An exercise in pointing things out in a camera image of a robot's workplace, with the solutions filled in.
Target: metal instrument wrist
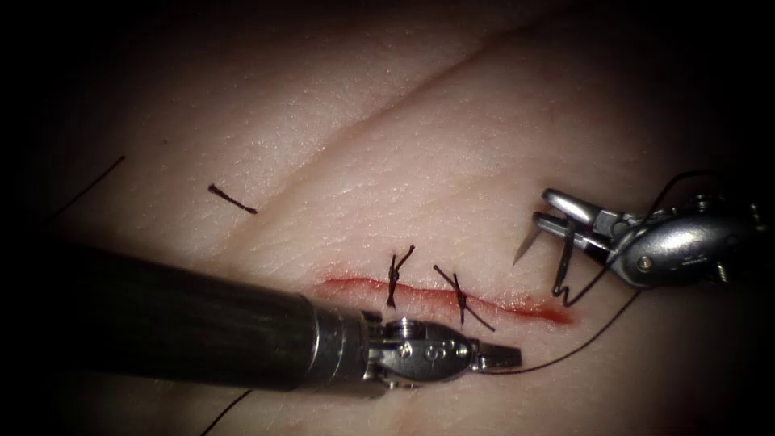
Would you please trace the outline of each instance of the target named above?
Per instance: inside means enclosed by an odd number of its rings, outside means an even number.
[[[419,388],[467,373],[495,374],[522,365],[518,348],[465,337],[436,322],[403,318],[382,326],[371,318],[369,365],[364,380],[387,388]]]

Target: black suture thread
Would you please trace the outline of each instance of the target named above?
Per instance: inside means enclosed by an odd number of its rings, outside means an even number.
[[[718,172],[713,171],[713,170],[696,170],[696,171],[686,171],[684,173],[679,173],[678,175],[676,175],[675,177],[670,179],[670,181],[664,186],[664,188],[662,188],[662,191],[660,192],[660,194],[656,196],[656,199],[654,200],[654,203],[648,209],[648,213],[646,214],[646,217],[643,218],[643,221],[641,221],[641,223],[638,224],[635,227],[635,234],[637,235],[638,232],[640,232],[640,229],[643,228],[645,223],[654,215],[654,213],[656,212],[656,209],[662,203],[662,200],[664,200],[664,197],[668,194],[668,192],[670,192],[670,190],[672,189],[672,187],[674,187],[676,185],[676,183],[678,183],[679,181],[681,181],[681,180],[683,180],[685,178],[692,178],[692,177],[699,177],[699,176],[713,176],[713,177],[716,177],[716,178],[721,178],[721,175]],[[576,296],[576,298],[573,299],[572,304],[575,303],[576,301],[578,301],[580,296],[582,296],[587,291],[589,291],[589,289],[592,288],[592,286],[594,286],[594,284],[597,283],[598,280],[600,280],[600,277],[602,277],[603,274],[606,273],[606,271],[610,268],[611,264],[616,261],[616,259],[619,257],[621,252],[623,252],[625,249],[629,248],[630,245],[633,242],[635,242],[637,239],[639,239],[639,238],[640,238],[640,236],[634,237],[628,244],[625,244],[625,246],[622,249],[620,249],[616,254],[614,254],[611,257],[611,259],[609,259],[605,263],[605,265],[601,268],[600,272],[597,273],[597,275],[594,277],[594,279],[592,279],[592,281],[589,282],[587,284],[587,286],[585,286],[584,289],[581,290],[581,292],[579,292],[579,295]],[[537,371],[537,370],[543,369],[545,367],[550,367],[551,365],[554,365],[555,363],[560,363],[563,360],[565,360],[566,358],[569,358],[569,357],[573,356],[574,354],[578,353],[579,351],[582,351],[584,348],[589,346],[589,344],[591,344],[592,342],[595,342],[595,340],[598,339],[627,310],[627,308],[629,308],[633,304],[633,302],[635,302],[635,299],[638,298],[638,296],[642,292],[643,292],[642,290],[636,290],[635,294],[633,294],[633,296],[622,306],[622,308],[620,308],[614,314],[614,316],[611,317],[610,321],[608,321],[605,325],[603,325],[603,327],[600,330],[598,330],[597,333],[595,333],[589,340],[587,340],[586,342],[584,342],[583,344],[581,344],[580,346],[578,346],[574,350],[571,350],[567,354],[565,354],[563,356],[560,356],[560,357],[558,357],[558,358],[556,358],[554,360],[551,360],[549,362],[542,363],[541,365],[538,365],[536,367],[530,367],[530,368],[513,370],[513,371],[497,372],[497,373],[493,373],[493,375],[524,374],[526,372]]]
[[[207,426],[206,429],[204,429],[201,436],[207,436],[207,434],[210,433],[210,430],[212,430],[212,428],[215,427],[216,424],[218,424],[218,421],[220,421],[221,418],[223,418],[226,415],[226,413],[228,413],[228,411],[232,409],[232,407],[236,406],[237,403],[244,400],[245,397],[248,396],[252,391],[253,389],[248,389],[247,391],[243,392],[242,395],[240,395],[236,400],[232,401],[230,405],[226,406],[226,409],[224,409],[224,411],[221,412],[220,415],[216,417],[216,419],[212,420],[210,425]]]
[[[219,197],[221,197],[222,199],[224,199],[224,200],[226,200],[226,201],[230,202],[231,204],[233,204],[233,205],[237,206],[238,208],[242,209],[243,211],[246,211],[246,212],[248,212],[248,213],[252,213],[253,215],[255,215],[255,214],[257,214],[257,213],[258,213],[258,211],[257,211],[256,209],[253,209],[253,208],[248,208],[248,207],[247,207],[247,206],[245,206],[244,204],[242,204],[242,203],[240,203],[240,202],[236,201],[235,199],[233,199],[233,198],[229,197],[229,196],[228,196],[228,194],[226,194],[226,193],[225,193],[225,192],[223,192],[222,190],[218,189],[214,183],[210,183],[210,186],[209,186],[209,187],[207,187],[207,190],[208,190],[208,191],[210,191],[210,192],[212,192],[212,193],[213,193],[213,194],[215,194],[215,195],[218,195],[218,196],[219,196]]]
[[[396,265],[396,255],[393,254],[393,260],[390,262],[390,270],[387,272],[387,306],[391,308],[396,308],[396,301],[393,299],[393,294],[396,293],[396,285],[398,284],[398,279],[401,277],[400,274],[398,274],[398,270],[401,269],[401,266],[404,265],[404,262],[412,255],[413,251],[414,245],[410,245],[409,251],[401,258],[398,265]]]
[[[86,192],[91,191],[91,188],[97,185],[97,183],[100,183],[116,166],[118,166],[121,162],[124,161],[127,157],[125,155],[121,155],[118,159],[116,159],[115,162],[111,166],[107,168],[107,170],[104,170],[102,174],[100,174],[92,183],[89,183],[86,185],[85,188],[81,190],[81,192],[78,192],[69,202],[65,203],[64,206],[57,209],[54,213],[48,216],[45,220],[43,220],[43,223],[41,223],[41,227],[45,227],[49,224],[51,224],[52,221],[54,221],[56,218],[59,218],[59,215],[65,213],[65,211],[70,208],[70,206],[73,206],[75,202],[77,202],[82,196],[86,194]]]
[[[581,298],[583,294],[579,293],[573,300],[568,301],[568,296],[571,290],[567,286],[563,286],[565,276],[568,274],[568,267],[571,263],[571,254],[573,251],[573,240],[576,235],[576,223],[573,220],[568,220],[568,227],[565,229],[565,245],[563,246],[563,254],[559,259],[559,266],[557,267],[557,275],[555,277],[555,285],[551,289],[553,296],[563,296],[563,306],[566,308],[571,307],[576,301]]]
[[[640,291],[640,290],[635,291],[635,294],[622,306],[622,308],[620,308],[618,310],[618,312],[616,312],[616,314],[611,318],[610,321],[608,321],[605,325],[603,325],[603,327],[600,330],[598,330],[597,333],[595,333],[590,339],[588,339],[587,342],[581,344],[580,346],[578,346],[574,350],[571,350],[566,355],[558,357],[558,358],[556,358],[554,360],[551,360],[549,362],[542,363],[541,365],[538,365],[537,367],[530,367],[530,368],[518,369],[518,370],[512,370],[512,371],[496,372],[496,373],[492,373],[492,374],[489,374],[489,373],[485,372],[483,374],[486,374],[486,375],[524,374],[526,372],[537,371],[537,370],[543,369],[545,367],[550,367],[551,365],[554,365],[555,363],[562,362],[566,358],[569,358],[569,357],[573,356],[574,354],[578,353],[579,351],[582,351],[584,348],[586,348],[592,342],[595,342],[595,340],[598,339],[624,313],[624,311],[626,311],[627,308],[630,307],[630,305],[641,294],[641,292],[643,292],[643,291]]]
[[[463,324],[465,321],[465,311],[468,311],[471,315],[476,318],[476,320],[480,323],[482,323],[483,326],[487,327],[491,332],[495,333],[495,327],[492,327],[490,324],[488,324],[482,317],[480,317],[472,308],[468,306],[468,303],[466,302],[466,294],[463,293],[463,291],[460,289],[460,283],[458,283],[458,275],[453,274],[452,276],[455,277],[455,280],[453,281],[450,279],[450,277],[446,274],[444,274],[444,271],[442,271],[441,268],[438,267],[438,265],[434,265],[434,270],[438,272],[447,283],[452,286],[452,288],[455,290],[455,296],[458,300],[458,306],[460,307],[460,325]]]

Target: interrupted suture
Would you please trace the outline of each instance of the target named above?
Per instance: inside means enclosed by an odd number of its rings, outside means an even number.
[[[444,274],[444,271],[442,271],[441,268],[438,267],[438,265],[434,265],[434,270],[438,272],[447,283],[452,286],[452,289],[455,290],[455,296],[458,299],[458,307],[460,307],[460,325],[463,325],[463,323],[466,320],[466,311],[468,311],[471,315],[476,318],[476,320],[480,323],[482,323],[483,326],[487,327],[491,332],[495,332],[495,328],[492,327],[490,324],[488,324],[485,320],[482,319],[476,312],[473,311],[470,307],[468,307],[468,304],[466,303],[466,294],[463,293],[463,291],[460,289],[460,283],[458,283],[458,275],[453,274],[452,277],[455,279],[452,280],[450,277],[446,274]]]
[[[396,301],[393,299],[393,296],[396,294],[396,285],[398,284],[398,279],[400,278],[400,275],[398,274],[398,270],[401,268],[402,265],[404,265],[404,262],[406,262],[406,259],[409,258],[409,256],[412,255],[412,252],[414,251],[414,245],[409,246],[409,251],[401,258],[401,260],[398,261],[398,265],[396,265],[396,255],[393,254],[393,260],[390,262],[390,270],[387,272],[387,306],[391,308],[396,308]]]

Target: red incision line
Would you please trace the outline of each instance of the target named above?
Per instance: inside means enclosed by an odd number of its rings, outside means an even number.
[[[326,279],[318,285],[315,293],[320,297],[333,297],[342,292],[381,292],[387,295],[388,284],[374,279]],[[455,299],[455,293],[452,291],[442,291],[439,289],[416,288],[407,285],[396,285],[396,300],[423,300],[431,303],[434,307],[447,306],[453,310],[458,310],[458,301]],[[485,313],[505,312],[516,317],[538,318],[554,324],[569,325],[573,319],[567,312],[561,308],[553,308],[548,303],[539,303],[530,297],[509,304],[508,306],[499,306],[488,301],[481,300],[468,295],[468,305],[474,309],[483,309]]]

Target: blood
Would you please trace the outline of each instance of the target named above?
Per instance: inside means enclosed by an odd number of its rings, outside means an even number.
[[[336,298],[338,296],[348,296],[357,298],[363,294],[373,294],[378,292],[387,295],[388,283],[375,279],[348,278],[348,279],[326,279],[323,283],[313,289],[314,293],[321,298]],[[434,308],[458,309],[458,301],[453,291],[441,289],[429,289],[411,287],[404,284],[396,285],[396,304],[428,304]],[[550,301],[537,301],[536,299],[525,296],[514,301],[503,304],[495,304],[489,301],[468,296],[467,304],[475,310],[487,313],[490,316],[512,316],[519,318],[538,318],[557,325],[573,324],[573,318],[567,309],[556,307]]]

